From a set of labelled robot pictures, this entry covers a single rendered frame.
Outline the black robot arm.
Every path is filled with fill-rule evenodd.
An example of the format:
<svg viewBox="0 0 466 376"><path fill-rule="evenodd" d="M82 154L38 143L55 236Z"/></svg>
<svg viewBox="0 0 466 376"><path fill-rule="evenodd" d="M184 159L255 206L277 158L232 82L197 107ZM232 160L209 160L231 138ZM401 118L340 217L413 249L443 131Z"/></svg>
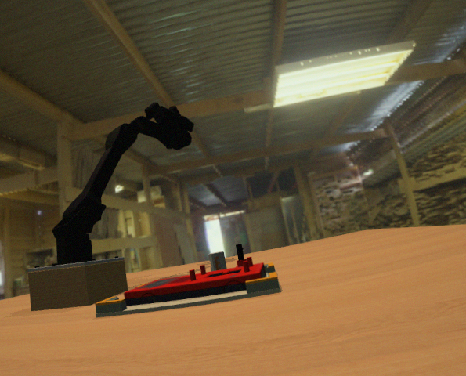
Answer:
<svg viewBox="0 0 466 376"><path fill-rule="evenodd" d="M63 213L63 219L52 232L56 238L57 264L72 264L92 259L92 241L89 234L95 223L101 220L106 205L101 197L122 154L130 148L142 133L160 139L174 150L190 145L194 123L183 117L178 108L160 106L154 114L155 123L139 116L130 124L123 123L107 136L105 152L94 169L85 188ZM188 132L189 131L189 132Z"/></svg>

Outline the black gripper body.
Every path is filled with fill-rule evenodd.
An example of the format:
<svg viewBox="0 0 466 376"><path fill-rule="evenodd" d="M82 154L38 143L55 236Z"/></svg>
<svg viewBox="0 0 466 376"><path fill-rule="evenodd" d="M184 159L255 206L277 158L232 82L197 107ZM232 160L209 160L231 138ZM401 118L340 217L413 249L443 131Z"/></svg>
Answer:
<svg viewBox="0 0 466 376"><path fill-rule="evenodd" d="M148 118L154 118L154 114L155 114L155 111L156 109L159 107L160 105L158 104L158 102L155 102L155 103L152 103L150 104L146 109L145 109L145 112L146 112L146 116ZM167 149L172 149L171 147L168 146L168 144L166 142L164 142L164 145Z"/></svg>

